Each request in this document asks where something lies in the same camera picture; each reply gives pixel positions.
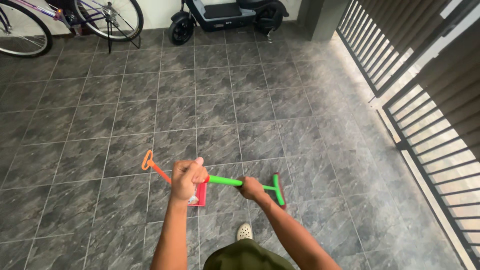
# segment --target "gray pillar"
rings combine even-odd
[[[310,40],[330,40],[347,4],[348,0],[302,0],[298,22]]]

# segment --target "purple bicycle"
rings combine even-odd
[[[67,2],[71,10],[53,6],[46,9],[25,0],[0,0],[0,53],[31,58],[44,55],[52,48],[53,38],[47,26],[23,6],[63,22],[68,28],[85,24],[97,36],[108,39],[109,46],[110,41],[132,41],[144,25],[136,0]]]

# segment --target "white shoe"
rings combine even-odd
[[[245,238],[253,240],[252,228],[248,223],[242,224],[239,230],[237,231],[237,241]]]

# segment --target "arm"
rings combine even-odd
[[[197,158],[173,165],[172,191],[150,270],[187,269],[187,206],[195,184],[208,176],[202,164],[203,159]]]
[[[341,269],[315,238],[270,198],[255,178],[244,177],[242,181],[242,195],[262,208],[280,243],[302,270]]]

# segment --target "orange dustpan handle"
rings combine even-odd
[[[158,174],[160,174],[163,179],[165,179],[170,184],[172,180],[168,175],[166,175],[156,164],[153,162],[153,152],[152,150],[148,150],[147,154],[144,157],[144,161],[142,162],[142,170],[146,171],[148,168],[152,167]]]

